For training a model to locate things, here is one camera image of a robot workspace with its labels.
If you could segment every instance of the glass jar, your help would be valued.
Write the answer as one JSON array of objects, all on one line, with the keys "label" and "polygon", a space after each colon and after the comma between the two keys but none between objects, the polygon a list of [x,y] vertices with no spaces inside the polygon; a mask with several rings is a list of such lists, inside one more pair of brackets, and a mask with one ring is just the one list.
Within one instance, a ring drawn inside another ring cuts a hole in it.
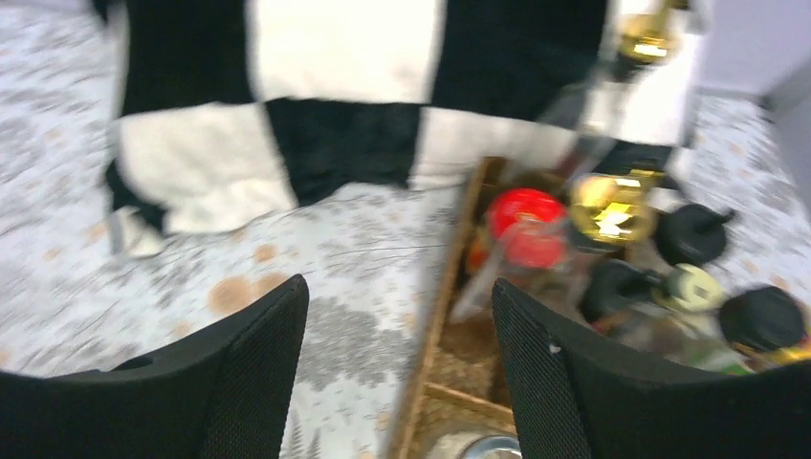
[{"label": "glass jar", "polygon": [[425,447],[426,459],[520,458],[518,439],[485,426],[451,423],[435,431]]},{"label": "glass jar", "polygon": [[530,188],[499,195],[469,247],[466,271],[471,279],[449,313],[449,323],[490,322],[490,295],[499,277],[536,290],[566,259],[565,208]]}]

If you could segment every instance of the gray floral pattern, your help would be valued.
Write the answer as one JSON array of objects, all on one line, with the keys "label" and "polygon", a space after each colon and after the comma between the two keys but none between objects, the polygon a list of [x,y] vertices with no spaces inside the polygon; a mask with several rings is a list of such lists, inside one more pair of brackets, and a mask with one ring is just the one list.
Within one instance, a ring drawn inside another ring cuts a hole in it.
[{"label": "gray floral pattern", "polygon": [[[109,368],[245,307],[293,273],[312,304],[282,457],[375,457],[431,311],[459,190],[351,185],[155,258],[110,254],[99,177],[112,62],[98,24],[0,2],[0,368]],[[712,270],[811,301],[811,229],[751,103],[704,98],[689,195],[738,208]]]}]

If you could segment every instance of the glass bottle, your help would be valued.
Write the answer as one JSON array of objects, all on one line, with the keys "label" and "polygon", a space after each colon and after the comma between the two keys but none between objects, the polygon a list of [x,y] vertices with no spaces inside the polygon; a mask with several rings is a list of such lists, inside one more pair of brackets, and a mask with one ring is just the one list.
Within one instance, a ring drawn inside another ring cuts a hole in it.
[{"label": "glass bottle", "polygon": [[707,312],[720,306],[722,300],[723,290],[708,273],[679,265],[653,286],[649,300],[637,296],[626,307],[593,322],[592,327],[638,351],[689,364],[708,349],[728,348],[702,329]]},{"label": "glass bottle", "polygon": [[552,157],[550,172],[560,178],[559,191],[553,194],[566,201],[569,186],[590,172],[622,136],[626,97],[639,74],[673,56],[684,29],[684,21],[673,14],[675,0],[663,0],[652,13],[623,16],[616,12],[618,3],[609,2],[598,61],[588,76],[564,87],[537,119],[541,125],[572,128],[574,134],[557,145],[548,131],[538,130],[534,143],[555,145],[512,158],[501,177],[506,186],[528,170],[550,169]]}]

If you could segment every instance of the white fabric square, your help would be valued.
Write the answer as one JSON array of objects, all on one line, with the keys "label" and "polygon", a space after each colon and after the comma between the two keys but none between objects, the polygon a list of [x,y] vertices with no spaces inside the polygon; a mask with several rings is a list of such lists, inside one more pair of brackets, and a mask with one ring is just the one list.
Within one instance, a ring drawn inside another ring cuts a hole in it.
[{"label": "white fabric square", "polygon": [[168,209],[167,233],[236,230],[297,206],[262,104],[133,115],[120,130],[121,176]]},{"label": "white fabric square", "polygon": [[249,72],[262,100],[426,103],[442,0],[249,0]]},{"label": "white fabric square", "polygon": [[457,186],[482,158],[521,158],[527,165],[557,165],[575,139],[574,131],[531,121],[446,108],[423,108],[412,189]]}]

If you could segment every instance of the gold bottle cap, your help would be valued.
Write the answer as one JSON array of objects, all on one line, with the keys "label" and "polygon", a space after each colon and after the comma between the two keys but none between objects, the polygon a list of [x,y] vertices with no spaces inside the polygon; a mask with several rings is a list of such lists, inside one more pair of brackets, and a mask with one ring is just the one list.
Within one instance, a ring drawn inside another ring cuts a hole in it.
[{"label": "gold bottle cap", "polygon": [[811,342],[805,342],[788,349],[779,349],[763,356],[767,361],[776,365],[789,365],[798,361],[811,360]]},{"label": "gold bottle cap", "polygon": [[572,223],[597,242],[624,245],[649,237],[656,213],[647,205],[647,192],[655,180],[639,174],[583,176],[572,188]]}]

